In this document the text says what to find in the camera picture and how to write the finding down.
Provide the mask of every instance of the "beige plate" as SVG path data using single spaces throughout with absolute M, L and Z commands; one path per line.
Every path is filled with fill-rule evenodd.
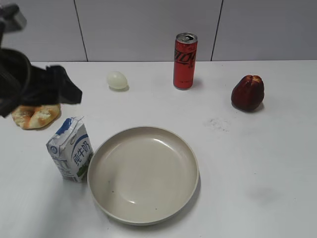
M 88 169 L 98 206 L 131 225 L 155 224 L 178 212 L 198 179 L 197 160 L 186 142 L 156 127 L 114 135 L 99 147 Z

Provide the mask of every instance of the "bread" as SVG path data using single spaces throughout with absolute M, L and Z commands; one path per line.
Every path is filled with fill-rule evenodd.
M 22 129 L 35 129 L 48 125 L 59 113 L 60 104 L 40 107 L 19 106 L 12 112 L 12 118 Z

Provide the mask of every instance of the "soda can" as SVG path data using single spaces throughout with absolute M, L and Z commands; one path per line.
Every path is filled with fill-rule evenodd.
M 174 86 L 181 90 L 189 89 L 194 82 L 198 38 L 192 33 L 176 36 L 174 51 Z

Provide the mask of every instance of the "white egg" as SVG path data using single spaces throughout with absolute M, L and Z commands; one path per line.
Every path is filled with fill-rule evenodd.
M 110 72 L 107 75 L 107 82 L 110 88 L 124 89 L 128 86 L 127 78 L 118 71 Z

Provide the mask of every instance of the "pure milk carton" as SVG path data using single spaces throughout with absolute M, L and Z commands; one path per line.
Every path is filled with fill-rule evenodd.
M 82 118 L 67 118 L 46 147 L 65 179 L 82 181 L 93 155 Z

